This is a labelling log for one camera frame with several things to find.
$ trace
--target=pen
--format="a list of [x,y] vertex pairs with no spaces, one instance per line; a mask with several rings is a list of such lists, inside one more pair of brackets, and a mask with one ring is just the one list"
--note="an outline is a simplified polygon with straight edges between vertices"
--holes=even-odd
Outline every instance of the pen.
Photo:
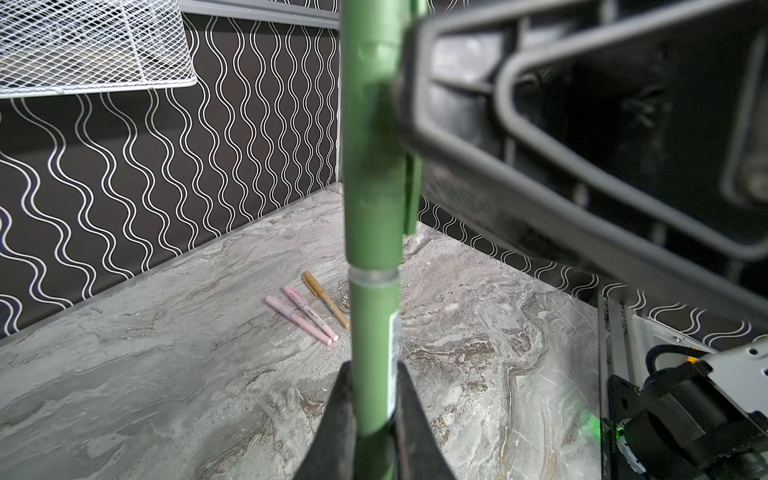
[[334,315],[336,315],[336,318],[339,319],[342,325],[344,325],[344,328],[349,328],[349,321],[346,319],[343,313],[341,313],[341,310],[339,310],[339,307],[336,306],[336,304],[331,300],[331,297],[328,296],[328,293],[320,286],[319,283],[317,283],[317,280],[315,280],[315,277],[312,276],[310,272],[304,272],[303,275],[304,282],[306,285],[310,288],[310,290],[313,291],[313,293],[317,296],[319,296],[323,302],[328,306],[331,312],[333,312]]
[[294,322],[296,325],[300,326],[301,328],[305,329],[307,332],[311,333],[315,338],[317,338],[319,341],[325,343],[326,345],[330,345],[333,343],[333,341],[328,338],[328,336],[319,331],[314,325],[307,322],[304,317],[302,317],[297,312],[294,312],[293,309],[291,309],[289,306],[287,306],[285,303],[279,301],[277,298],[267,295],[266,296],[266,304],[277,310],[281,315],[286,317],[291,322]]
[[320,318],[320,315],[315,313],[314,310],[310,308],[309,303],[304,299],[303,296],[301,296],[301,293],[297,292],[295,288],[293,288],[291,285],[285,285],[283,287],[283,292],[288,296],[288,298],[291,299],[292,302],[298,306],[302,312],[306,314],[320,329],[328,336],[331,340],[334,342],[339,341],[339,336],[336,335],[333,330],[331,330],[331,327],[328,326],[327,323],[323,322],[323,319]]

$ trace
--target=barcode sticker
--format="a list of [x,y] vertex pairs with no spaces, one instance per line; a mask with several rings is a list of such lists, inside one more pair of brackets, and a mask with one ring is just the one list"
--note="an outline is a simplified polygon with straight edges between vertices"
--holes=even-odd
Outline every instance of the barcode sticker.
[[397,359],[400,353],[399,327],[400,312],[389,317],[389,395],[387,397],[387,415],[392,416],[397,405]]

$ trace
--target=gray marble surface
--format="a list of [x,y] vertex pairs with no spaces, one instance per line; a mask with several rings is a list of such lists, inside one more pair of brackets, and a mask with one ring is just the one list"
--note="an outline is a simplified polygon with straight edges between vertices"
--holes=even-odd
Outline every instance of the gray marble surface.
[[[304,270],[347,308],[337,186],[6,340],[3,479],[289,478],[350,358],[335,320],[325,347],[263,303],[309,298]],[[457,478],[599,478],[595,310],[428,227],[401,271],[401,356]]]

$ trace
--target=pink pen cap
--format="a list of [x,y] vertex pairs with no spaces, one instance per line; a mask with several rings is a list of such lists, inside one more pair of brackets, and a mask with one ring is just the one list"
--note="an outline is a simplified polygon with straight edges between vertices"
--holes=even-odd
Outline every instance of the pink pen cap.
[[296,304],[296,306],[301,309],[302,312],[304,312],[318,327],[320,327],[320,329],[325,332],[325,334],[330,337],[331,340],[334,342],[339,341],[339,336],[336,335],[336,333],[331,330],[331,327],[329,327],[328,324],[320,318],[320,315],[315,313],[315,311],[310,308],[309,302],[307,302],[304,297],[301,296],[301,293],[297,292],[296,289],[291,285],[285,285],[283,287],[283,292],[288,296],[288,298],[291,299],[292,302]]
[[278,313],[286,317],[291,322],[294,322],[296,325],[305,329],[307,332],[312,334],[319,341],[325,343],[326,345],[330,345],[331,343],[333,343],[333,341],[330,338],[328,338],[328,336],[325,333],[319,331],[314,325],[307,322],[304,319],[304,317],[298,314],[298,312],[294,312],[289,306],[279,301],[277,298],[271,295],[267,295],[265,301],[267,305],[277,310]]

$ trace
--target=wire basket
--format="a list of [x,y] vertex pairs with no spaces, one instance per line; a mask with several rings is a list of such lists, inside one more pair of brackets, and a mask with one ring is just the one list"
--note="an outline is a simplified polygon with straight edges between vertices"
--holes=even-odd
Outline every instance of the wire basket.
[[0,98],[196,81],[178,0],[0,0]]

